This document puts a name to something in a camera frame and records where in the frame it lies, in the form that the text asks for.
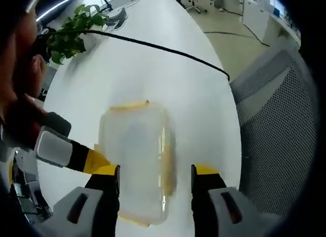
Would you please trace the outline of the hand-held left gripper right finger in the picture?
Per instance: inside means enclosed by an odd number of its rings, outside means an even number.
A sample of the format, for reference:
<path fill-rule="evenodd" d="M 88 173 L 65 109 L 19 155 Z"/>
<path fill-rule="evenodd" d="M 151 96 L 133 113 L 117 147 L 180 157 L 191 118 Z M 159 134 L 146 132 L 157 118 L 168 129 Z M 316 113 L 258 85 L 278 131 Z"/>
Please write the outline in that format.
<path fill-rule="evenodd" d="M 227 187 L 217 170 L 191 165 L 191 209 L 195 236 L 268 236 L 282 217 L 261 213 L 234 187 Z"/>

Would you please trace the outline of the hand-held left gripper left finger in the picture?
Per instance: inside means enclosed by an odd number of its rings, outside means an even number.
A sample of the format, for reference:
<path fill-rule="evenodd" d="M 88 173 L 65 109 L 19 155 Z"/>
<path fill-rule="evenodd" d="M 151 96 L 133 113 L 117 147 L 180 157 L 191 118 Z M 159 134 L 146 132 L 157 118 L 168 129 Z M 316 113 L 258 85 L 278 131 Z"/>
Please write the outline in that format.
<path fill-rule="evenodd" d="M 85 187 L 75 188 L 54 205 L 49 235 L 115 236 L 119 186 L 120 166 L 99 168 Z"/>

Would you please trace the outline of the person's right hand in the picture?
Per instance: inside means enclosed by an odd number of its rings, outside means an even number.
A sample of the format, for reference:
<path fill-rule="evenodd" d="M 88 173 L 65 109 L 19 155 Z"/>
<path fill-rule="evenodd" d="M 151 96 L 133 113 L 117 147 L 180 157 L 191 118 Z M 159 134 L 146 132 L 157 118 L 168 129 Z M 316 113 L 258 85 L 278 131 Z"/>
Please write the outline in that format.
<path fill-rule="evenodd" d="M 13 75 L 14 92 L 18 101 L 14 105 L 14 137 L 27 148 L 34 148 L 47 113 L 36 106 L 46 73 L 46 62 L 39 54 L 21 60 Z"/>

